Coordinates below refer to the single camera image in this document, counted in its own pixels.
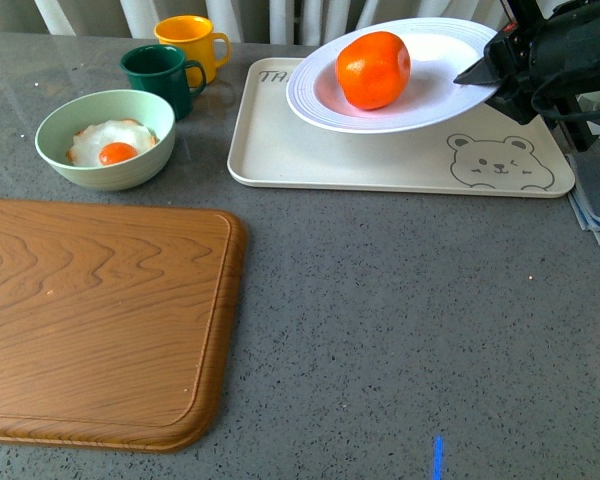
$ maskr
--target blue light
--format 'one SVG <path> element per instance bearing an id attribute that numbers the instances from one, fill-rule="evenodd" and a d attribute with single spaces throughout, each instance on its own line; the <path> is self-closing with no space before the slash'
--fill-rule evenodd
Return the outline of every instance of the blue light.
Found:
<path id="1" fill-rule="evenodd" d="M 433 444 L 433 480 L 442 479 L 442 437 L 437 436 Z"/>

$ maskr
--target white curtain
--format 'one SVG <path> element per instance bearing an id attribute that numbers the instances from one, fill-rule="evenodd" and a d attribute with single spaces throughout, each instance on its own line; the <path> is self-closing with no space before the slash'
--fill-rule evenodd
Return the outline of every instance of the white curtain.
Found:
<path id="1" fill-rule="evenodd" d="M 564 1 L 538 3 L 549 15 Z M 400 18 L 506 22 L 499 0 L 0 0 L 0 31 L 154 38 L 159 20 L 186 14 L 207 16 L 233 42 L 302 45 Z"/>

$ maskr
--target mug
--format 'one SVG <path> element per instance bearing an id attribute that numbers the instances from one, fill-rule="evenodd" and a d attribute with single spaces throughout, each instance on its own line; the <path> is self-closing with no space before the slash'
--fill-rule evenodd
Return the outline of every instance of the mug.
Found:
<path id="1" fill-rule="evenodd" d="M 213 23 L 205 17 L 181 15 L 167 18 L 155 26 L 153 33 L 161 44 L 180 47 L 189 60 L 199 61 L 207 75 L 207 82 L 216 78 L 218 68 L 231 58 L 229 38 L 224 33 L 214 32 Z M 222 40 L 226 45 L 225 55 L 220 59 L 216 59 L 215 40 Z M 188 71 L 187 79 L 192 87 L 201 82 L 197 70 Z"/>
<path id="2" fill-rule="evenodd" d="M 191 100 L 202 93 L 207 78 L 202 64 L 187 60 L 184 51 L 172 45 L 146 45 L 127 52 L 120 60 L 120 67 L 127 74 L 134 90 L 143 90 L 164 98 L 176 116 L 176 120 L 191 112 Z M 201 82 L 189 88 L 187 72 L 195 70 Z"/>

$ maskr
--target white bowl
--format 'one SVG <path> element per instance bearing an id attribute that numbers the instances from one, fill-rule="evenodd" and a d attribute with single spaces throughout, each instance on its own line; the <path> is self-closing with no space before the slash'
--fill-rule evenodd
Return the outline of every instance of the white bowl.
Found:
<path id="1" fill-rule="evenodd" d="M 146 153 L 102 167 L 76 167 L 67 158 L 73 136 L 89 125 L 133 118 L 157 137 Z M 175 115 L 161 97 L 139 90 L 107 90 L 77 98 L 51 113 L 38 127 L 36 149 L 67 180 L 96 190 L 124 190 L 155 176 L 175 142 Z"/>

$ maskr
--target egg yolk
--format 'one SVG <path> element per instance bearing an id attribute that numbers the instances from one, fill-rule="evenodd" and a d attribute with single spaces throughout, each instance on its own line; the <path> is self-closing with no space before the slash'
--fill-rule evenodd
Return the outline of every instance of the egg yolk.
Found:
<path id="1" fill-rule="evenodd" d="M 105 145 L 100 150 L 100 163 L 102 165 L 113 165 L 114 163 L 123 162 L 138 155 L 138 151 L 128 143 L 113 142 Z"/>

